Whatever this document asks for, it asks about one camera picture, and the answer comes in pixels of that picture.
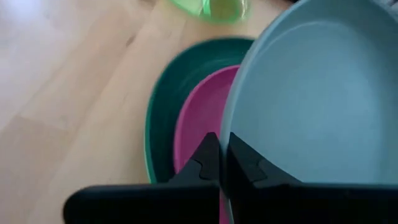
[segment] green plastic cup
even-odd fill
[[[244,19],[249,0],[171,0],[193,16],[211,22],[232,23]]]

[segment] wooden floor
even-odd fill
[[[256,37],[288,3],[233,26],[166,0],[0,0],[0,223],[62,223],[93,184],[147,182],[144,116],[168,61],[200,40]]]

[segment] dark green bowl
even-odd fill
[[[240,64],[252,43],[239,37],[207,40],[178,54],[163,71],[146,114],[144,151],[150,182],[166,182],[175,174],[174,128],[191,90],[213,72]]]

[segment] pink bowl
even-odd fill
[[[188,95],[174,134],[174,169],[179,172],[209,132],[220,134],[225,102],[239,65],[218,70]],[[220,223],[228,223],[220,194]]]

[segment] light wood grain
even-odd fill
[[[62,223],[93,184],[147,182],[147,101],[195,42],[258,36],[289,4],[253,0],[234,25],[163,0],[0,0],[0,223]]]

